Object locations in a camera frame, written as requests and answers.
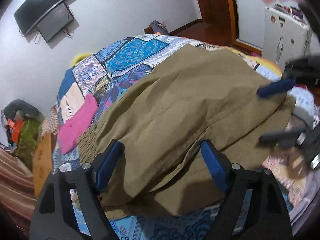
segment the wall-mounted tv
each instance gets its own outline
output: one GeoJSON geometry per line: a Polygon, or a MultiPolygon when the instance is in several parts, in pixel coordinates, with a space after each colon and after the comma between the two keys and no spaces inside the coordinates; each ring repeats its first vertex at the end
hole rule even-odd
{"type": "Polygon", "coordinates": [[[74,17],[68,6],[65,3],[61,3],[37,24],[37,28],[43,39],[48,43],[58,31],[73,20],[74,17]]]}
{"type": "Polygon", "coordinates": [[[55,6],[63,0],[26,0],[14,13],[14,17],[23,35],[30,30],[55,6]]]}

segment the orange fabric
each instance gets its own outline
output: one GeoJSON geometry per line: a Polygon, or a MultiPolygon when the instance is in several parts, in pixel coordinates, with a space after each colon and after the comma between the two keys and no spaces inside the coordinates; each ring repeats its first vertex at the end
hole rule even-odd
{"type": "Polygon", "coordinates": [[[18,142],[19,142],[19,135],[22,130],[22,127],[23,127],[23,120],[18,119],[16,122],[16,125],[13,129],[12,138],[11,138],[11,140],[16,144],[18,144],[18,142]]]}
{"type": "Polygon", "coordinates": [[[14,127],[16,126],[16,123],[14,121],[12,121],[11,119],[8,119],[8,126],[11,129],[14,129],[14,127]]]}

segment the wooden door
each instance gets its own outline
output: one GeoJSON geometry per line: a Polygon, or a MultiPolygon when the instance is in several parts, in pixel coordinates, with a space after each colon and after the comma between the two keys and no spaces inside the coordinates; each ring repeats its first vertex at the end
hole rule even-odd
{"type": "Polygon", "coordinates": [[[204,22],[231,28],[228,0],[198,0],[198,3],[204,22]]]}

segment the refrigerator door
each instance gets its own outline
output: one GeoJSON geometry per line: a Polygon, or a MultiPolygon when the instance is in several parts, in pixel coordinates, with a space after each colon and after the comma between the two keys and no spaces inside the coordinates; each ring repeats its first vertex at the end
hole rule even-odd
{"type": "Polygon", "coordinates": [[[274,8],[265,8],[265,35],[262,58],[281,70],[287,61],[304,57],[311,41],[310,26],[274,8]]]}

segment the bed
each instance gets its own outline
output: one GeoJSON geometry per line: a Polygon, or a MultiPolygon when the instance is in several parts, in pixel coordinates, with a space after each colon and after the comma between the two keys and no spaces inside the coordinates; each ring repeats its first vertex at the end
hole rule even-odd
{"type": "MultiPolygon", "coordinates": [[[[219,47],[197,40],[145,34],[117,41],[99,52],[90,55],[66,71],[57,94],[57,101],[49,116],[42,123],[42,136],[46,132],[57,135],[60,127],[70,119],[83,105],[88,93],[94,95],[99,107],[92,120],[96,122],[117,98],[137,80],[149,74],[160,62],[186,44],[214,51],[229,49],[241,57],[254,71],[271,81],[278,80],[281,70],[271,62],[258,57],[245,55],[233,48],[219,47]]],[[[315,126],[320,119],[319,108],[315,105],[313,95],[306,87],[294,87],[290,92],[297,100],[296,107],[308,113],[315,126]]],[[[292,116],[287,128],[298,126],[301,120],[292,116]]],[[[314,198],[319,190],[320,182],[309,174],[306,167],[299,161],[300,155],[294,148],[278,151],[268,157],[262,165],[274,173],[276,179],[283,185],[284,198],[290,211],[293,232],[294,223],[307,209],[308,201],[304,201],[307,189],[314,187],[310,198],[314,198]]],[[[57,141],[52,153],[54,168],[70,171],[79,167],[79,152],[76,147],[66,155],[61,154],[60,142],[57,141]]],[[[234,233],[242,230],[249,208],[250,191],[247,192],[241,215],[234,233]]],[[[202,239],[216,217],[221,201],[195,212],[160,219],[144,216],[130,216],[110,223],[120,239],[202,239]]],[[[80,230],[90,235],[82,212],[74,205],[74,211],[80,230]]]]}

